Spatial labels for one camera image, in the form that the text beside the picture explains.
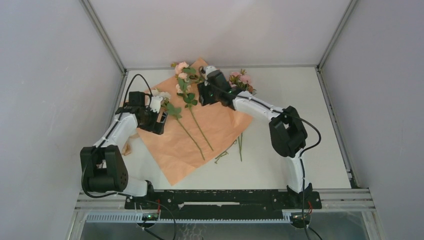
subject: wire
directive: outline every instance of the wire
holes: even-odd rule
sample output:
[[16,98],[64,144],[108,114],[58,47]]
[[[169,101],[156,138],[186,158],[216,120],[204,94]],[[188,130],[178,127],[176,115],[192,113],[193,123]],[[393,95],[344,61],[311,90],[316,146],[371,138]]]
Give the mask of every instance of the wire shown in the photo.
[[146,81],[145,77],[143,75],[141,75],[140,73],[137,73],[136,75],[134,75],[132,77],[131,81],[129,82],[128,88],[126,89],[126,93],[125,93],[125,96],[123,98],[123,102],[125,103],[125,101],[127,100],[128,90],[130,90],[131,84],[133,84],[133,81],[137,76],[140,76],[144,80],[144,82],[147,85],[148,91],[150,92],[150,96],[149,96],[150,101],[148,102],[148,106],[150,107],[150,103],[152,102],[153,93],[152,93],[152,90],[150,89],[149,83]]
[[318,238],[320,239],[320,240],[323,240],[323,238],[318,234],[318,232],[317,231],[315,231],[312,227],[308,227],[314,234],[316,234],[317,236],[318,236]]
[[[172,217],[172,220],[173,220],[173,238],[172,238],[172,240],[175,240],[175,238],[176,238],[176,236],[177,236],[177,221],[175,221],[175,217],[174,217],[174,215],[172,214],[172,212],[166,207],[166,206],[164,206],[164,205],[162,205],[162,204],[160,204],[160,203],[158,203],[158,202],[155,202],[155,201],[149,201],[149,200],[143,200],[143,202],[147,202],[147,203],[151,203],[151,204],[156,204],[156,205],[158,205],[158,206],[160,206],[160,207],[162,207],[162,208],[164,208],[164,209],[166,209],[170,214],[171,214],[171,217]],[[143,230],[144,231],[146,231],[147,233],[149,233],[150,235],[152,235],[153,237],[155,237],[155,238],[157,238],[157,239],[159,239],[159,240],[164,240],[163,238],[161,238],[161,237],[159,237],[158,235],[156,235],[156,234],[154,234],[153,232],[151,232],[150,230],[148,230],[147,228],[144,228],[143,227]]]
[[229,93],[229,92],[227,92],[227,91],[222,90],[221,88],[219,88],[218,86],[216,86],[216,85],[214,85],[214,84],[211,84],[210,82],[209,82],[209,84],[210,84],[212,87],[214,87],[215,89],[217,89],[218,91],[220,91],[220,92],[222,92],[222,93],[224,93],[224,94],[231,95],[231,96],[233,96],[233,97],[235,97],[235,98],[241,98],[241,99],[247,99],[247,100],[249,100],[249,101],[253,101],[253,102],[255,102],[255,103],[257,103],[257,104],[259,104],[259,105],[261,105],[261,106],[265,107],[266,109],[270,110],[271,112],[278,113],[278,114],[282,114],[282,115],[285,115],[285,116],[288,116],[288,117],[291,117],[291,118],[294,118],[294,119],[298,119],[298,120],[300,120],[300,121],[304,122],[305,124],[307,124],[307,125],[308,125],[309,127],[311,127],[313,130],[315,130],[315,132],[318,134],[318,141],[317,141],[314,145],[309,146],[309,147],[307,147],[307,148],[303,149],[303,150],[300,152],[300,154],[299,154],[300,165],[301,165],[301,167],[302,167],[302,218],[301,218],[301,219],[302,219],[302,221],[303,221],[303,228],[304,228],[304,230],[305,230],[306,237],[307,237],[307,239],[308,239],[308,240],[311,240],[311,238],[310,238],[310,236],[309,236],[309,233],[308,233],[308,226],[307,226],[307,224],[306,224],[306,222],[305,222],[305,166],[304,166],[304,162],[303,162],[303,160],[302,160],[302,155],[304,154],[304,152],[306,152],[306,151],[308,151],[308,150],[310,150],[310,149],[315,148],[316,146],[318,146],[318,145],[321,143],[321,139],[322,139],[322,137],[321,137],[321,133],[320,133],[320,131],[318,130],[318,128],[316,128],[314,125],[312,125],[310,122],[306,121],[306,120],[305,120],[305,119],[303,119],[303,118],[300,118],[300,117],[297,117],[297,116],[292,116],[292,115],[287,114],[287,113],[285,113],[285,112],[281,112],[281,111],[274,110],[274,109],[272,109],[272,108],[271,108],[271,106],[268,106],[267,104],[265,104],[265,103],[263,103],[263,102],[260,102],[260,101],[258,101],[258,100],[256,100],[256,99],[254,99],[254,98],[246,97],[246,96],[234,95],[234,94],[231,94],[231,93]]
[[[150,107],[150,102],[152,102],[152,96],[153,96],[153,94],[152,94],[152,90],[150,89],[149,83],[146,81],[145,77],[144,77],[143,75],[139,74],[139,73],[137,73],[136,75],[134,75],[134,76],[132,77],[131,81],[129,82],[128,87],[126,88],[126,91],[125,91],[125,95],[124,95],[124,97],[123,97],[123,103],[125,104],[125,102],[127,101],[128,92],[130,91],[131,85],[133,84],[134,79],[135,79],[137,76],[140,76],[141,78],[143,78],[144,82],[145,82],[145,83],[146,83],[146,85],[147,85],[148,90],[150,91],[150,96],[149,96],[149,97],[150,97],[149,107]],[[90,159],[94,156],[94,154],[96,154],[96,153],[97,153],[97,151],[98,151],[98,150],[99,150],[99,149],[103,146],[103,144],[105,144],[106,140],[109,138],[109,136],[112,134],[112,132],[114,131],[114,129],[116,128],[116,126],[117,126],[117,125],[118,125],[118,123],[120,122],[120,120],[121,120],[121,118],[122,118],[122,115],[123,115],[123,114],[124,114],[124,112],[123,112],[123,111],[121,111],[121,112],[120,112],[120,114],[119,114],[119,116],[118,116],[117,121],[116,121],[116,122],[115,122],[115,124],[112,126],[112,128],[110,129],[110,131],[106,134],[105,139],[104,139],[103,141],[101,141],[101,143],[100,143],[100,144],[99,144],[99,145],[98,145],[98,146],[94,149],[94,151],[91,153],[91,155],[90,155]],[[84,166],[84,169],[82,170],[82,175],[81,175],[81,187],[82,187],[82,191],[84,191],[85,195],[87,195],[87,196],[89,196],[90,198],[93,198],[93,199],[101,199],[101,198],[104,198],[104,197],[107,197],[107,196],[111,196],[111,195],[115,195],[115,194],[117,194],[117,195],[121,195],[121,196],[129,197],[129,195],[127,195],[127,194],[123,194],[123,193],[119,193],[119,192],[110,192],[110,193],[106,193],[106,194],[103,194],[103,195],[92,195],[92,194],[90,194],[90,193],[86,190],[86,188],[85,188],[85,186],[84,186],[84,176],[86,175],[86,170],[87,170],[87,167],[88,167],[89,163],[90,163],[90,161],[87,161],[87,162],[86,162],[86,164],[85,164],[85,166]]]

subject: wrapping paper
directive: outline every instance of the wrapping paper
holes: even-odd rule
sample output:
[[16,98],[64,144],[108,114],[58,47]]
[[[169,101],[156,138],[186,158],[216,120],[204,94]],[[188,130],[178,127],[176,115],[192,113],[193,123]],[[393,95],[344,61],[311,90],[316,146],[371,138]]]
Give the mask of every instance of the wrapping paper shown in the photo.
[[[199,58],[191,66],[199,69],[200,66],[207,65],[203,59]],[[138,135],[172,186],[224,152],[252,122],[251,116],[224,107],[219,102],[206,106],[199,103],[194,106],[192,108],[194,116],[212,145],[212,151],[199,131],[190,111],[184,108],[186,103],[183,98],[177,96],[176,84],[177,79],[173,76],[153,88],[170,93],[170,102],[176,108],[181,107],[182,118],[180,122],[202,149],[205,160],[203,160],[195,143],[171,115],[166,120],[162,135],[137,128]],[[199,92],[196,84],[191,86],[191,92],[195,93],[195,98],[198,100]]]

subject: green stem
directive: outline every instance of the green stem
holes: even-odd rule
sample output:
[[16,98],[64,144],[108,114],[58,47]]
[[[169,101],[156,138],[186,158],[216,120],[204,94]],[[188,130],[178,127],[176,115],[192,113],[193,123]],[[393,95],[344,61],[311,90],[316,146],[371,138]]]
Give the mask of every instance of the green stem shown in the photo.
[[190,135],[189,131],[187,131],[187,129],[183,126],[183,124],[180,122],[180,120],[178,118],[176,118],[176,121],[179,123],[179,125],[182,127],[182,129],[184,129],[184,131],[187,133],[187,135],[191,138],[191,140],[193,140],[194,144],[196,144],[197,148],[200,151],[201,157],[203,158],[203,160],[205,160],[205,156],[203,156],[203,152],[202,149],[199,147],[198,143],[195,141],[195,139]]
[[203,136],[203,138],[206,140],[206,142],[207,142],[207,144],[209,145],[210,149],[213,151],[214,149],[212,148],[211,144],[209,143],[208,139],[206,138],[205,134],[203,133],[202,129],[200,128],[200,126],[199,126],[199,124],[198,124],[198,121],[197,121],[197,120],[196,120],[196,118],[195,118],[195,114],[193,113],[192,106],[191,106],[191,105],[189,105],[189,106],[188,106],[188,109],[190,110],[190,113],[191,113],[191,115],[193,116],[194,122],[196,123],[197,127],[199,128],[199,130],[200,130],[200,132],[201,132],[201,135],[202,135],[202,136]]
[[237,137],[237,139],[238,139],[238,154],[240,154],[240,162],[243,162],[243,158],[242,158],[243,133],[241,133],[241,135]]
[[219,160],[221,157],[224,157],[224,156],[225,156],[225,155],[227,155],[227,154],[228,154],[228,152],[227,152],[227,151],[224,151],[223,153],[219,154],[217,157],[215,157],[215,159],[216,159],[215,163],[216,163],[216,164],[218,164],[218,160]]

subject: pink rose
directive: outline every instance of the pink rose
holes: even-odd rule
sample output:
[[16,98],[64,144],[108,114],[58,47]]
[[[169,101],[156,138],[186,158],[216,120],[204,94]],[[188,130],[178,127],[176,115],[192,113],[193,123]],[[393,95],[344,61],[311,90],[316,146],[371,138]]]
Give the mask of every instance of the pink rose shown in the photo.
[[183,72],[183,68],[188,68],[188,67],[189,67],[189,65],[185,61],[178,63],[175,66],[175,74],[179,75],[180,73]]
[[178,74],[178,77],[182,80],[185,80],[187,78],[187,73],[182,72],[182,73]]
[[241,75],[240,81],[244,84],[249,84],[249,85],[252,83],[251,76],[249,76],[249,75]]
[[234,77],[238,77],[241,76],[242,74],[238,71],[233,71],[232,73],[229,74],[230,76],[234,76]]

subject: white tabletop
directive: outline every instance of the white tabletop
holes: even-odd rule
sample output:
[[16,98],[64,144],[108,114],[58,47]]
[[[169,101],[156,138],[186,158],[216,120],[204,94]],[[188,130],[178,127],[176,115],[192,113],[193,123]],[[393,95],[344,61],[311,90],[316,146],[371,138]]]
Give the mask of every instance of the white tabletop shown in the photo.
[[[221,68],[226,76],[240,69]],[[255,67],[246,68],[257,90],[256,97],[270,104],[286,108],[293,106],[301,118],[316,126],[322,135],[319,146],[305,153],[306,178],[315,189],[351,188],[340,153],[336,135],[313,67]],[[132,70],[128,73],[125,89],[135,74],[142,74],[149,85],[172,77],[174,70]],[[136,78],[130,91],[144,91],[147,87]],[[306,146],[318,140],[315,131],[305,126],[308,133]],[[187,190],[229,189],[285,189],[286,162],[271,145],[268,123],[254,119],[243,133],[240,162],[238,144],[218,164],[211,160],[196,169],[182,181],[171,186],[140,138],[130,139],[132,153],[123,160],[130,176],[149,180],[153,187]]]

